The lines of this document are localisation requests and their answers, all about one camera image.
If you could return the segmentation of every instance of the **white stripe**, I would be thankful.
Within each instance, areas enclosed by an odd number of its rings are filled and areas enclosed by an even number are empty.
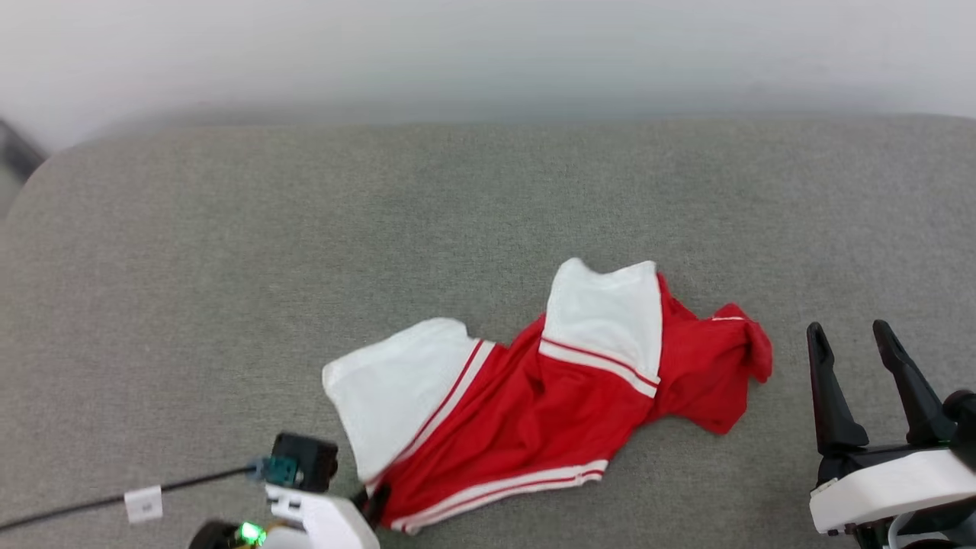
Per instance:
[[[477,354],[475,354],[474,358],[471,359],[471,364],[468,366],[468,370],[465,371],[464,377],[461,378],[461,382],[458,383],[457,387],[455,387],[454,392],[451,393],[448,401],[444,403],[440,410],[437,411],[437,414],[433,416],[429,423],[427,423],[427,427],[421,431],[414,443],[410,444],[407,449],[403,450],[403,452],[393,460],[393,463],[399,463],[400,461],[403,461],[404,459],[413,455],[414,452],[420,449],[427,439],[430,438],[430,435],[433,434],[434,430],[436,430],[441,423],[444,423],[444,420],[447,419],[447,416],[451,415],[451,412],[454,411],[454,407],[458,405],[458,402],[461,401],[461,398],[468,391],[468,387],[471,386],[471,382],[474,381],[474,378],[478,375],[478,372],[481,371],[481,366],[485,363],[485,360],[488,359],[488,355],[491,355],[493,349],[495,349],[494,343],[490,341],[481,342],[481,348],[478,349]]]
[[[401,517],[390,524],[394,530],[416,533],[417,529],[440,522],[510,495],[579,486],[603,477],[609,461],[598,459],[585,465],[559,467],[465,488],[425,510]]]
[[[593,355],[580,353],[579,351],[573,351],[572,349],[566,349],[565,347],[559,347],[558,345],[553,345],[548,341],[544,341],[539,344],[539,353],[552,359],[572,362],[574,364],[580,364],[583,366],[591,366],[608,371],[612,374],[616,374],[617,376],[623,378],[624,381],[630,383],[635,391],[652,399],[658,394],[657,387],[645,382],[637,377],[629,368],[623,367],[612,360],[594,357]],[[648,377],[652,380],[656,380],[659,383],[661,381],[657,376]]]

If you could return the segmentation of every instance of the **black cable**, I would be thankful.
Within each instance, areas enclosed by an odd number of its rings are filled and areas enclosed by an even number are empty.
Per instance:
[[[234,477],[237,475],[252,473],[257,469],[258,467],[256,465],[248,465],[247,467],[238,467],[237,469],[230,469],[229,471],[224,471],[222,473],[215,473],[213,475],[206,475],[204,477],[196,477],[195,479],[187,479],[185,481],[179,481],[178,483],[163,485],[162,487],[160,487],[160,489],[162,491],[178,490],[180,488],[186,488],[189,486],[197,486],[205,483],[211,483],[213,481],[219,481],[220,479],[226,479],[227,477]],[[125,503],[125,494],[113,495],[111,497],[106,497],[103,499],[95,499],[92,501],[88,501],[86,503],[79,503],[77,505],[71,505],[68,507],[60,507],[58,509],[47,511],[45,513],[38,513],[36,515],[31,515],[29,517],[23,517],[22,519],[15,519],[8,523],[0,524],[0,532],[4,532],[13,528],[25,527],[27,525],[32,525],[50,519],[55,519],[57,517],[62,517],[64,515],[80,513],[82,511],[98,509],[100,507],[107,507],[108,505],[114,505],[116,503]]]

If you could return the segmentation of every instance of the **white wall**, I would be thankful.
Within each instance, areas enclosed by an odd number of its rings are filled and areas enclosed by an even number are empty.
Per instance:
[[[973,0],[0,0],[0,116],[183,123],[976,116]]]

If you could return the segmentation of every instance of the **white sleeve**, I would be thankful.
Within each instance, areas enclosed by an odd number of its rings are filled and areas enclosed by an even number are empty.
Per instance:
[[[322,369],[322,384],[339,411],[360,481],[369,483],[422,442],[420,437],[435,427],[434,416],[453,401],[449,396],[477,373],[466,366],[475,356],[483,361],[481,355],[489,351],[490,344],[468,337],[462,322],[432,318]]]
[[[653,262],[598,274],[573,258],[552,281],[539,352],[614,373],[653,398],[661,383],[662,329]]]

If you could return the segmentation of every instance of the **gray sofa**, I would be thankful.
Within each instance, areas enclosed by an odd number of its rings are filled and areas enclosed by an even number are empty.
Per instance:
[[[873,441],[906,424],[871,322],[936,392],[976,386],[976,122],[932,116],[559,126],[204,128],[88,143],[0,229],[0,522],[221,470],[279,430],[336,440],[323,364],[427,317],[507,342],[572,256],[658,262],[696,313],[775,346],[725,437],[671,418],[602,483],[514,497],[397,547],[852,547],[818,535],[804,329],[823,323]],[[0,547],[183,548],[267,521],[244,480],[0,534]]]

